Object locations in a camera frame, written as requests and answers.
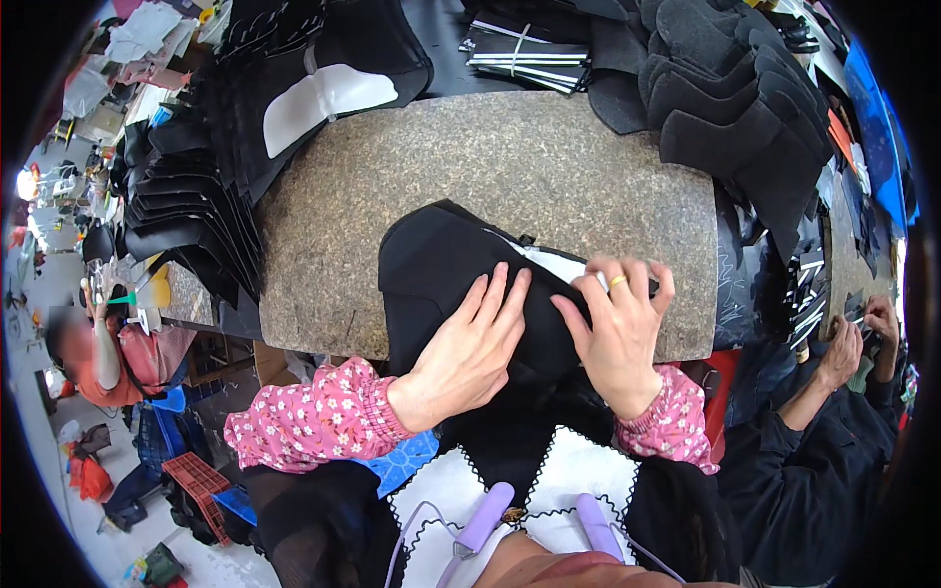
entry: worker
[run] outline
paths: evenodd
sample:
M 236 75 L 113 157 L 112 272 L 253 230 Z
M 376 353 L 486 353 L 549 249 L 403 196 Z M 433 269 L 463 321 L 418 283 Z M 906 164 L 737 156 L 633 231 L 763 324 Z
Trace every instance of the worker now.
M 534 274 L 519 269 L 504 301 L 510 279 L 499 262 L 401 377 L 350 358 L 321 366 L 310 384 L 266 386 L 247 411 L 230 414 L 224 437 L 281 585 L 736 582 L 740 548 L 711 475 L 703 391 L 653 364 L 674 283 L 666 266 L 649 269 L 660 281 L 652 297 L 646 263 L 588 263 L 574 287 L 592 326 L 572 300 L 551 298 L 584 385 L 574 378 L 547 396 L 509 375 Z M 610 278 L 610 296 L 599 274 Z M 378 499 L 376 476 L 349 460 L 429 430 L 437 456 Z M 497 518 L 470 524 L 492 508 Z M 477 531 L 461 539 L 462 529 Z M 461 548 L 456 534 L 476 547 Z
M 164 326 L 148 335 L 139 324 L 122 326 L 117 316 L 108 316 L 106 301 L 95 305 L 90 288 L 85 285 L 84 290 L 93 326 L 77 312 L 51 320 L 46 348 L 53 363 L 94 405 L 120 407 L 145 397 L 166 398 L 167 390 L 186 377 L 183 359 L 196 331 Z
M 887 296 L 869 300 L 863 321 L 882 340 L 865 393 L 846 387 L 863 353 L 860 330 L 837 316 L 822 358 L 794 368 L 752 420 L 726 431 L 719 490 L 741 529 L 745 567 L 771 585 L 829 581 L 875 514 L 899 432 L 900 337 Z

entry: orange crate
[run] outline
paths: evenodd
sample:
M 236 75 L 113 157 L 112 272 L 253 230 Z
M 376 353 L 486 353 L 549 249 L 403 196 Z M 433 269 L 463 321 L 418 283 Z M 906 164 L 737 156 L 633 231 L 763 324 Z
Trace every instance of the orange crate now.
M 229 481 L 192 452 L 164 462 L 164 471 L 170 474 L 187 494 L 196 499 L 202 515 L 213 528 L 219 544 L 226 546 L 231 543 L 231 539 L 223 529 L 225 519 L 213 500 L 214 494 L 231 487 Z

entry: gold ring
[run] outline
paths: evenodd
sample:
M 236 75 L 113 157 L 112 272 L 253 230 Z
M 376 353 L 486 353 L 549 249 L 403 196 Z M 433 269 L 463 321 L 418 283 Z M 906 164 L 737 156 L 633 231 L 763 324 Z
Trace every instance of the gold ring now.
M 620 276 L 614 276 L 611 278 L 611 281 L 608 282 L 608 290 L 613 290 L 614 286 L 621 283 L 622 281 L 628 281 L 628 277 L 624 274 L 621 274 Z

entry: pink floral sleeve cover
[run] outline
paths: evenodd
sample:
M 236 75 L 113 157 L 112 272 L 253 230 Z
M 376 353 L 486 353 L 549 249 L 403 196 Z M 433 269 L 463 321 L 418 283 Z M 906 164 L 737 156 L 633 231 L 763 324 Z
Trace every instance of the pink floral sleeve cover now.
M 718 471 L 703 435 L 702 390 L 680 370 L 657 367 L 663 390 L 645 414 L 618 420 L 619 444 L 630 453 L 688 461 L 707 474 Z M 386 401 L 394 380 L 377 377 L 361 358 L 321 366 L 312 384 L 262 388 L 247 411 L 229 415 L 224 437 L 241 469 L 264 465 L 303 473 L 333 459 L 385 455 L 414 437 Z

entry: hand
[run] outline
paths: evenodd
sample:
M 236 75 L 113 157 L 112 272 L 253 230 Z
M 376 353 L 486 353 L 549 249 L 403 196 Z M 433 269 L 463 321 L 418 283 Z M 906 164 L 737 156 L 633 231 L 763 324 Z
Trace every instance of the hand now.
M 85 309 L 86 309 L 86 314 L 88 314 L 88 316 L 90 316 L 91 318 L 93 318 L 96 323 L 97 323 L 98 321 L 103 320 L 105 314 L 108 312 L 108 303 L 107 303 L 107 302 L 102 302 L 101 304 L 96 305 L 96 304 L 94 303 L 93 297 L 92 297 L 92 295 L 91 295 L 91 286 L 89 286 L 88 284 L 86 284 L 86 285 L 82 288 L 82 290 L 85 291 Z
M 833 392 L 846 384 L 859 369 L 859 358 L 863 355 L 863 335 L 859 327 L 841 315 L 835 320 L 837 334 L 830 341 L 830 348 L 823 354 L 821 364 L 814 375 Z
M 412 371 L 389 385 L 389 406 L 408 431 L 427 431 L 479 408 L 506 385 L 506 366 L 526 328 L 523 302 L 533 278 L 529 269 L 519 270 L 504 304 L 507 268 L 497 263 L 489 288 L 486 274 L 475 280 Z
M 863 322 L 882 335 L 885 344 L 899 345 L 899 319 L 896 317 L 892 301 L 885 294 L 869 298 Z
M 660 289 L 651 300 L 646 263 L 626 257 L 622 260 L 595 258 L 585 267 L 585 276 L 572 285 L 585 297 L 594 330 L 568 298 L 555 295 L 552 304 L 566 319 L 588 379 L 611 410 L 621 419 L 631 420 L 657 398 L 662 387 L 653 369 L 653 351 L 663 314 L 675 293 L 673 273 L 668 267 L 650 262 L 650 271 L 660 280 Z M 626 276 L 604 292 L 596 272 L 609 283 Z

